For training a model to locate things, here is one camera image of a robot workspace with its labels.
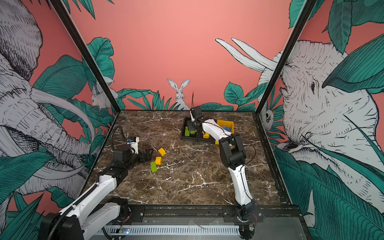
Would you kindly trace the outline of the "yellow plastic bin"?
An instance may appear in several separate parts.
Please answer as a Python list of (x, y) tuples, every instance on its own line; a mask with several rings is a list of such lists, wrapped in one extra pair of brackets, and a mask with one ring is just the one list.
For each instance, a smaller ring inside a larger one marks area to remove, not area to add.
[(220, 127), (229, 127), (231, 128), (231, 133), (234, 134), (235, 133), (235, 124), (234, 122), (231, 122), (231, 121), (224, 121), (224, 120), (216, 120), (216, 123), (220, 126)]

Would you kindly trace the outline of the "green lego mid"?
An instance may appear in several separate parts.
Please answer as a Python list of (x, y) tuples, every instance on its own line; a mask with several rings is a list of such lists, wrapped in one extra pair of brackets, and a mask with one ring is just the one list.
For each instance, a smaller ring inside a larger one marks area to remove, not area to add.
[(157, 164), (156, 164), (156, 162), (151, 162), (150, 166), (151, 166), (151, 172), (152, 173), (157, 171)]

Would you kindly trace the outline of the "green lego top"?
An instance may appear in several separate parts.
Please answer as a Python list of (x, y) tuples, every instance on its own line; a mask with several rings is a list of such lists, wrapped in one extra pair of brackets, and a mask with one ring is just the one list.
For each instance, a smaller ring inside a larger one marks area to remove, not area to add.
[(190, 131), (188, 127), (185, 127), (185, 136), (189, 137), (190, 136)]

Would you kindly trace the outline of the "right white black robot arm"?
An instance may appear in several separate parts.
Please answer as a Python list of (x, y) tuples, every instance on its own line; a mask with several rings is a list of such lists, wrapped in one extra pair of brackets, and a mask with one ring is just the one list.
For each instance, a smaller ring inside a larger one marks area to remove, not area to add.
[(191, 108), (190, 115), (191, 120), (188, 122), (190, 130), (205, 132), (219, 143), (221, 161), (233, 180), (238, 218), (241, 222), (248, 221), (254, 213), (256, 204), (246, 178), (246, 150), (243, 139), (223, 129), (214, 119), (206, 117), (199, 106)]

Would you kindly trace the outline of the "blue lego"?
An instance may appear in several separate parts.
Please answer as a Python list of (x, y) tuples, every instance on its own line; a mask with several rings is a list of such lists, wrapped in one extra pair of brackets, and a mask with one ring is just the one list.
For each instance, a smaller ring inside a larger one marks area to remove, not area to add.
[(225, 127), (225, 126), (223, 126), (222, 128), (223, 128), (225, 131), (231, 132), (231, 128), (229, 128), (229, 127)]

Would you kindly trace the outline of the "black bin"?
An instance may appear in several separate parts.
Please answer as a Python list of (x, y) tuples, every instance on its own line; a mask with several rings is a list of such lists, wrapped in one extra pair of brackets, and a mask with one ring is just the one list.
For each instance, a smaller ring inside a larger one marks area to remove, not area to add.
[(197, 131), (190, 130), (188, 127), (188, 122), (191, 121), (191, 118), (184, 118), (183, 126), (181, 129), (181, 140), (198, 142), (199, 134)]
[(200, 132), (198, 136), (198, 142), (206, 144), (216, 144), (216, 140), (208, 133)]

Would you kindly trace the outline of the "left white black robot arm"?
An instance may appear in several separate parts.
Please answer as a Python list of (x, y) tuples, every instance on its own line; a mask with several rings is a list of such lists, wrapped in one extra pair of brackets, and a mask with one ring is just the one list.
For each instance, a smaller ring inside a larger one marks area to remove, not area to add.
[(39, 240), (89, 240), (111, 221), (120, 225), (131, 219), (133, 210), (126, 199), (114, 198), (100, 209), (97, 206), (127, 177), (129, 170), (149, 162), (153, 150), (143, 152), (133, 143), (113, 150), (113, 159), (100, 172), (98, 181), (57, 214), (48, 214), (41, 222)]

